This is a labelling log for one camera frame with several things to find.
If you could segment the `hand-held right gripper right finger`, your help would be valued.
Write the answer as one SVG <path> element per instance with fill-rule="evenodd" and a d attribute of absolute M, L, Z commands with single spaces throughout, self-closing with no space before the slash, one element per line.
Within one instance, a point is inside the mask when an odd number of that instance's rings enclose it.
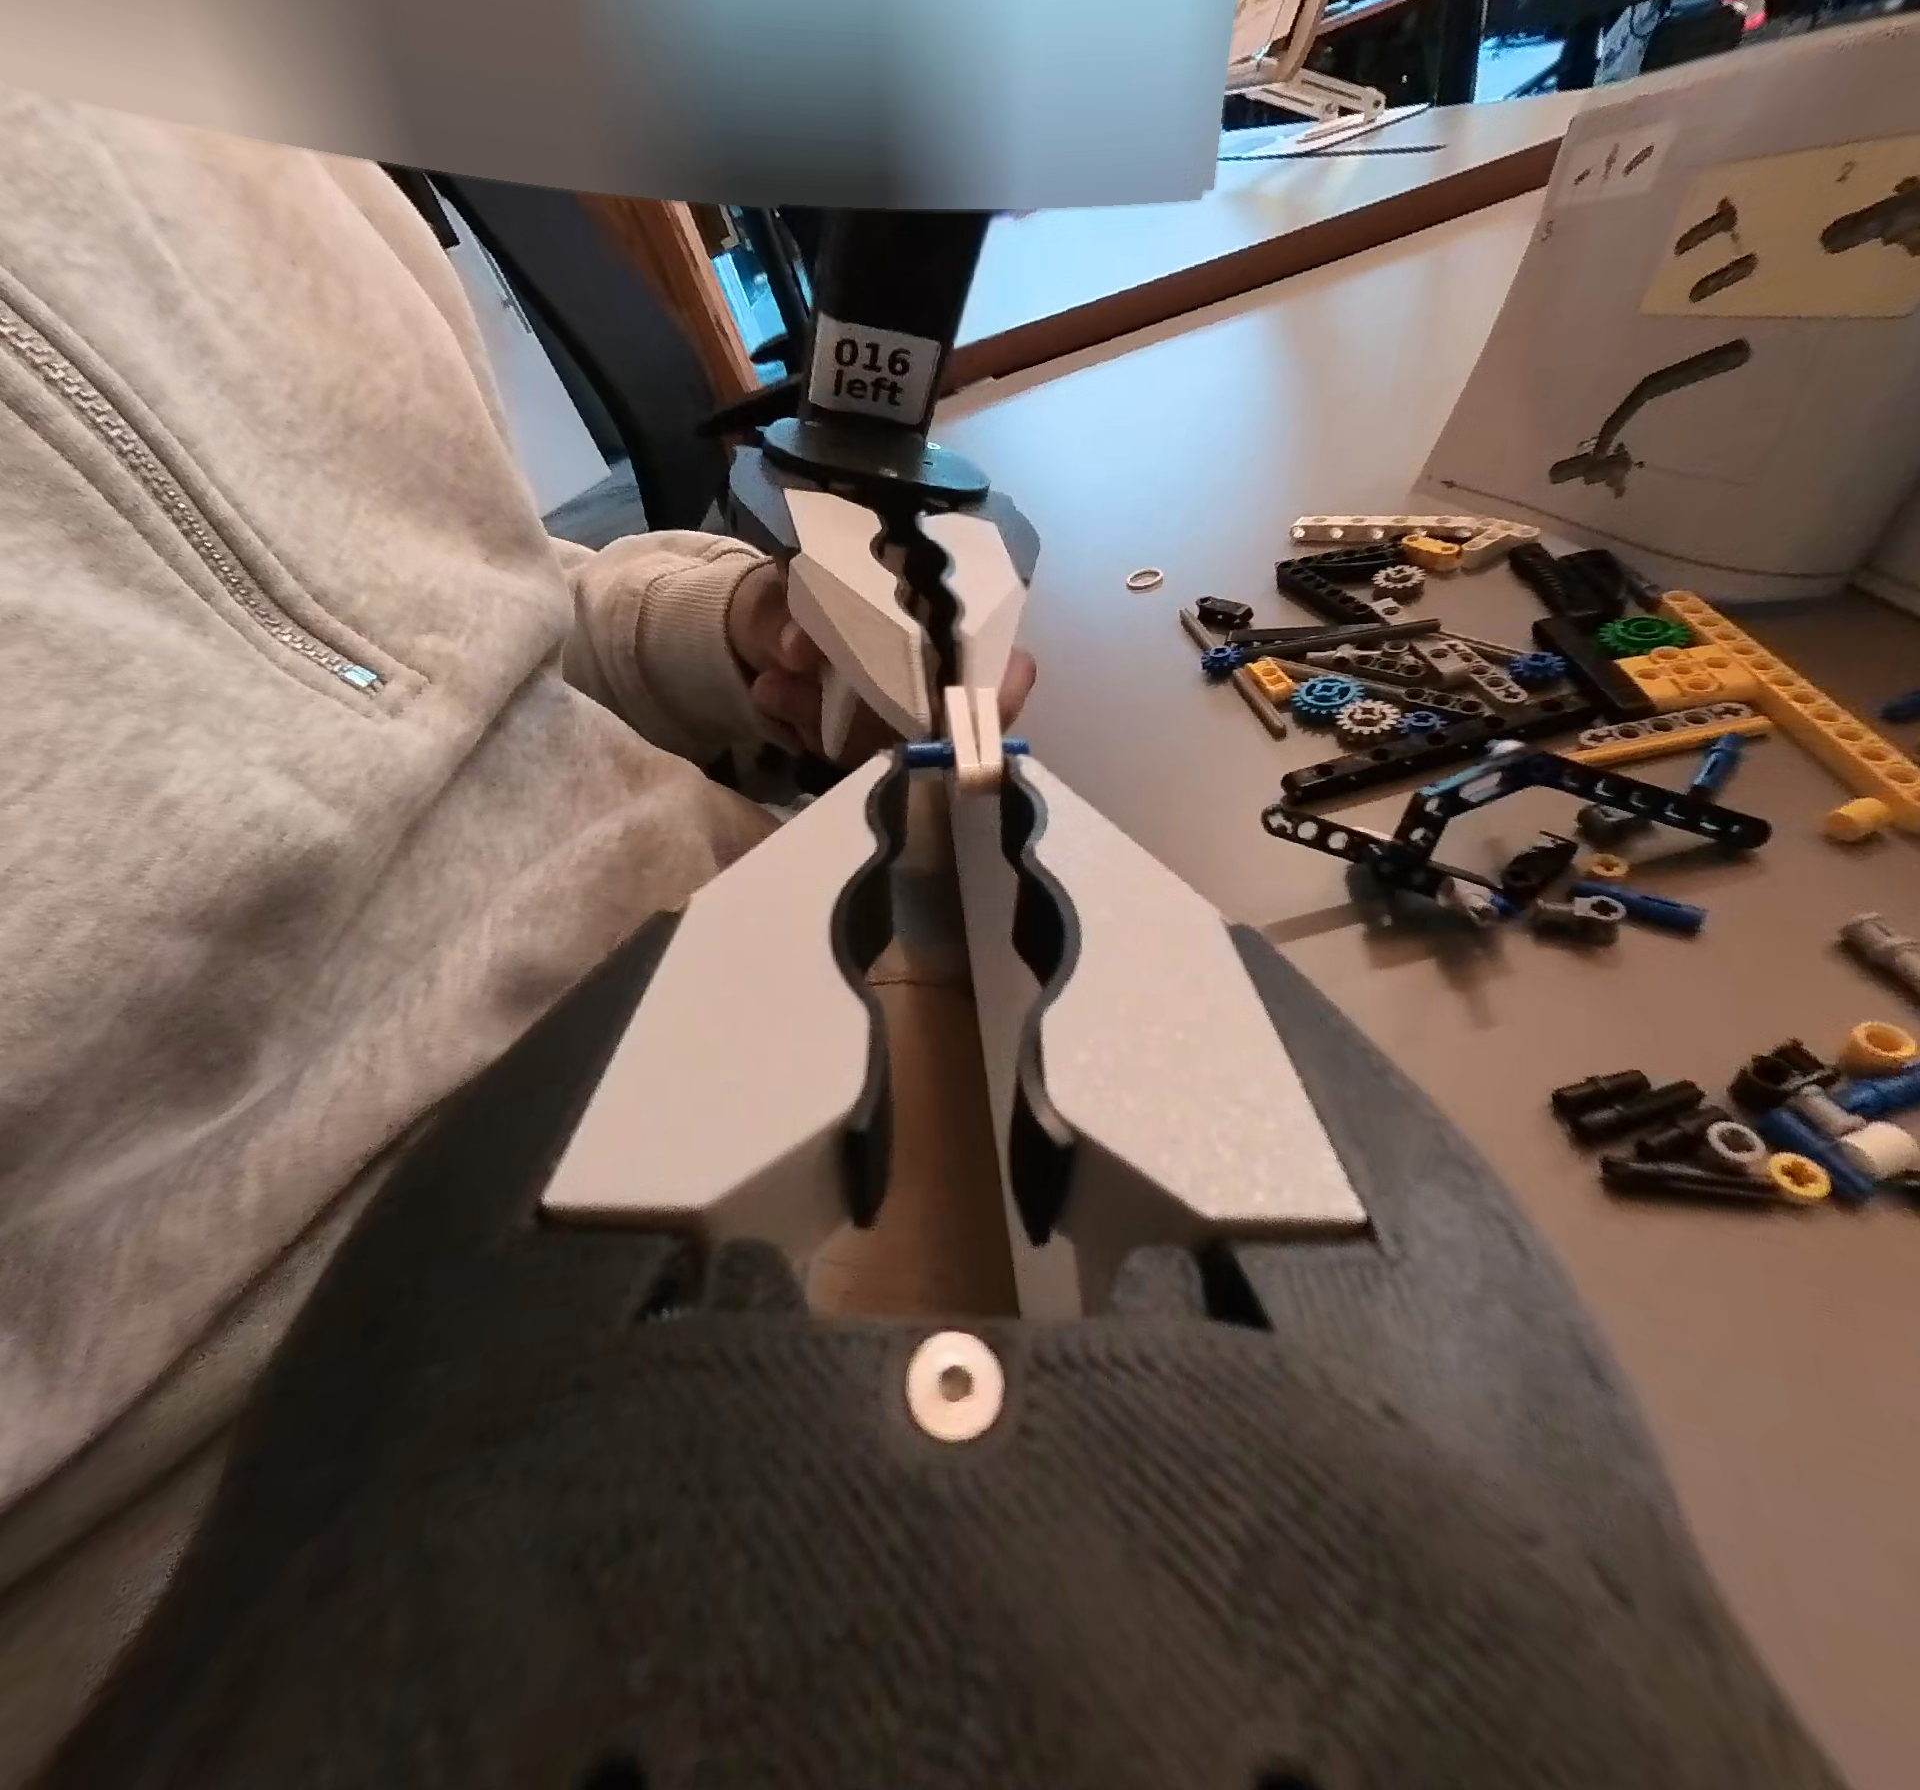
<path fill-rule="evenodd" d="M 1261 964 L 1258 933 L 1005 758 L 1002 1185 L 1027 1317 L 1098 1309 L 1147 1248 L 1368 1234 Z"/>

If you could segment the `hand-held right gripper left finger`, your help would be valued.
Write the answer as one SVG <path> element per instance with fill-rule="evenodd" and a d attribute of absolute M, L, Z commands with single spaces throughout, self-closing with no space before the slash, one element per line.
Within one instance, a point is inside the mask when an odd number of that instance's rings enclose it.
<path fill-rule="evenodd" d="M 895 1106 L 872 969 L 895 936 L 902 753 L 868 759 L 659 920 L 659 960 L 544 1181 L 566 1228 L 799 1271 L 886 1196 Z"/>

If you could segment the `black lego frame assembly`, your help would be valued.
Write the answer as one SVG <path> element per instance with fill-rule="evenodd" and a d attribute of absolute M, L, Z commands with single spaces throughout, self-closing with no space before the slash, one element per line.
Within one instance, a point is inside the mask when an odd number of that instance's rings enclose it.
<path fill-rule="evenodd" d="M 1552 793 L 1620 810 L 1632 824 L 1667 829 L 1727 855 L 1753 855 L 1772 841 L 1772 824 L 1710 797 L 1677 793 L 1618 769 L 1580 763 L 1546 749 L 1504 749 L 1482 763 L 1418 787 L 1392 835 L 1359 829 L 1279 801 L 1261 810 L 1266 835 L 1368 874 L 1382 892 L 1410 893 L 1478 923 L 1530 909 L 1572 876 L 1567 843 L 1525 852 L 1493 880 L 1436 855 L 1451 824 L 1509 797 Z"/>

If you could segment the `pile of small lego pins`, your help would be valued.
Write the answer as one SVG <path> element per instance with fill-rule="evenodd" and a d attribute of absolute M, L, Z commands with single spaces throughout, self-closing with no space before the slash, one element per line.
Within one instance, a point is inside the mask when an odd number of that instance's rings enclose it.
<path fill-rule="evenodd" d="M 1719 1101 L 1638 1069 L 1548 1093 L 1607 1192 L 1727 1208 L 1916 1207 L 1916 1106 L 1916 1036 L 1881 1020 L 1832 1056 L 1788 1037 L 1747 1058 Z"/>

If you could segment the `person in grey hoodie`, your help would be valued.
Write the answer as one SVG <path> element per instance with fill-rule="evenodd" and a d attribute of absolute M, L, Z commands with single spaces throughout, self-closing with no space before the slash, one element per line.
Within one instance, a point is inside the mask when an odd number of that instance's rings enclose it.
<path fill-rule="evenodd" d="M 766 819 L 655 801 L 372 164 L 3 87 L 3 1588 L 344 1198 Z"/>

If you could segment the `person's left forearm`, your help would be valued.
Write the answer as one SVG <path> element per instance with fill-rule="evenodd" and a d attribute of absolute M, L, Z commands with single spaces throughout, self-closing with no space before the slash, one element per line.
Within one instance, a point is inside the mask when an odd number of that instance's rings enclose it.
<path fill-rule="evenodd" d="M 655 801 L 725 802 L 706 768 L 777 730 L 758 687 L 788 671 L 774 563 L 734 538 L 666 530 L 600 550 L 550 538 L 571 601 L 562 679 L 625 728 Z"/>

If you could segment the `yellow lego frame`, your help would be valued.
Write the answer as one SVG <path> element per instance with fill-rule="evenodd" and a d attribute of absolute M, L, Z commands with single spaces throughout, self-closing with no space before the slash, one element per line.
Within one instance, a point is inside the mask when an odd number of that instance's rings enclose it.
<path fill-rule="evenodd" d="M 1711 697 L 1745 704 L 1843 781 L 1847 799 L 1882 801 L 1891 809 L 1891 829 L 1916 838 L 1917 766 L 1908 751 L 1696 595 L 1667 593 L 1655 612 L 1691 626 L 1696 637 L 1692 649 L 1618 662 L 1657 714 L 1698 708 Z"/>

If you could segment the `black lego panel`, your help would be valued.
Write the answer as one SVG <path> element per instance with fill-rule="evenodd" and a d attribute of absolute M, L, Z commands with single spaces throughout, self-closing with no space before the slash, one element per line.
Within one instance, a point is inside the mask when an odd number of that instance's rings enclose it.
<path fill-rule="evenodd" d="M 1625 614 L 1620 567 L 1598 552 L 1550 554 L 1540 543 L 1527 543 L 1513 547 L 1504 563 L 1552 617 L 1596 630 Z"/>

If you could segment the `light grey angled lego beam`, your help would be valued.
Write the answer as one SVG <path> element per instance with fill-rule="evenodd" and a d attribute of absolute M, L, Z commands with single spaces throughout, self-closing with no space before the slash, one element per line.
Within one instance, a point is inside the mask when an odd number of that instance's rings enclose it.
<path fill-rule="evenodd" d="M 1442 575 L 1474 575 L 1516 548 L 1540 543 L 1543 533 L 1498 518 L 1395 513 L 1373 519 L 1308 516 L 1290 525 L 1289 537 L 1295 547 L 1312 550 L 1378 547 L 1401 550 L 1407 545 L 1425 545 L 1432 550 L 1440 547 L 1447 548 L 1451 559 L 1428 563 L 1428 570 Z"/>

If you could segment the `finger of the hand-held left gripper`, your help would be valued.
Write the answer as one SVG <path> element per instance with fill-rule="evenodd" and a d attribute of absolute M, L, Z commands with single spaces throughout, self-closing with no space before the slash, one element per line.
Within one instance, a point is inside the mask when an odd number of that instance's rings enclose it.
<path fill-rule="evenodd" d="M 794 530 L 788 609 L 823 652 L 823 745 L 841 754 L 862 717 L 904 743 L 937 721 L 933 655 L 924 617 L 886 558 L 875 512 L 815 489 L 783 489 Z"/>
<path fill-rule="evenodd" d="M 937 687 L 997 691 L 1021 631 L 1027 583 L 1017 552 L 988 518 L 928 518 L 940 572 L 935 589 Z"/>

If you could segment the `black office chair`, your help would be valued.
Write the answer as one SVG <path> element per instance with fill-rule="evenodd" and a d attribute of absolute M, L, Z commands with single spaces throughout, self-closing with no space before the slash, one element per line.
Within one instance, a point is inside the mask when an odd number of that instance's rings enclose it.
<path fill-rule="evenodd" d="M 652 201 L 417 166 L 385 176 L 437 242 L 478 246 L 601 456 L 628 466 L 646 528 L 717 530 L 761 374 L 701 222 Z"/>

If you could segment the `person's left hand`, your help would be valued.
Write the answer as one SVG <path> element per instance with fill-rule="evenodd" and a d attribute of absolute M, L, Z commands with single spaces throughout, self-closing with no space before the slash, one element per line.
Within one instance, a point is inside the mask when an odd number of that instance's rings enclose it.
<path fill-rule="evenodd" d="M 788 578 L 774 563 L 762 562 L 740 578 L 725 631 L 766 730 L 788 746 L 820 753 L 827 660 L 794 619 Z"/>

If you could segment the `grey lego pin connector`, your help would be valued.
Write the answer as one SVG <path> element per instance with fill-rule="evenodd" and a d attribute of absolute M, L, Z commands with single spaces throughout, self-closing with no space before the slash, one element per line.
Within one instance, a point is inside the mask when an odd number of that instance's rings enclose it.
<path fill-rule="evenodd" d="M 1917 1002 L 1917 938 L 1898 930 L 1882 913 L 1858 913 L 1837 930 L 1842 948 L 1867 971 L 1895 984 Z"/>

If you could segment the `grey lego axle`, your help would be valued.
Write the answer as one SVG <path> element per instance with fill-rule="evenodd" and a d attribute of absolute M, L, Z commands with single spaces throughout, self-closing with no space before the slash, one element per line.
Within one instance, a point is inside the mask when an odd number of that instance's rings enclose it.
<path fill-rule="evenodd" d="M 1181 626 L 1181 631 L 1186 633 L 1188 641 L 1194 643 L 1197 655 L 1200 655 L 1201 649 L 1211 648 L 1212 643 L 1231 643 L 1227 631 L 1212 631 L 1212 630 L 1206 630 L 1206 628 L 1197 621 L 1197 617 L 1194 614 L 1194 609 L 1192 609 L 1192 606 L 1194 606 L 1194 603 L 1188 603 L 1188 604 L 1181 604 L 1181 606 L 1180 606 L 1180 626 Z M 1251 655 L 1249 648 L 1248 648 L 1248 645 L 1238 645 L 1238 648 L 1246 652 L 1246 662 L 1251 662 L 1254 655 Z M 1231 691 L 1231 694 L 1244 704 L 1244 708 L 1254 716 L 1254 720 L 1259 721 L 1259 728 L 1266 732 L 1266 736 L 1271 739 L 1275 743 L 1280 743 L 1280 741 L 1286 739 L 1286 735 L 1289 735 L 1289 709 L 1280 711 L 1280 709 L 1276 709 L 1275 705 L 1266 704 L 1266 702 L 1259 697 L 1259 691 L 1258 691 L 1258 688 L 1251 688 L 1251 687 L 1242 679 L 1242 669 L 1238 669 L 1229 681 L 1217 683 L 1217 684 L 1209 684 L 1209 687 L 1211 687 L 1211 688 Z"/>

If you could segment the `lego instruction booklet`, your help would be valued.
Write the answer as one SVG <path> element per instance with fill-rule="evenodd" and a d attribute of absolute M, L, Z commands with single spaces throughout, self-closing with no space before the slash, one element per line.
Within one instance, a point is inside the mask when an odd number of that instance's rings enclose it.
<path fill-rule="evenodd" d="M 1866 567 L 1916 453 L 1908 15 L 1594 92 L 1413 493 L 1791 603 Z"/>

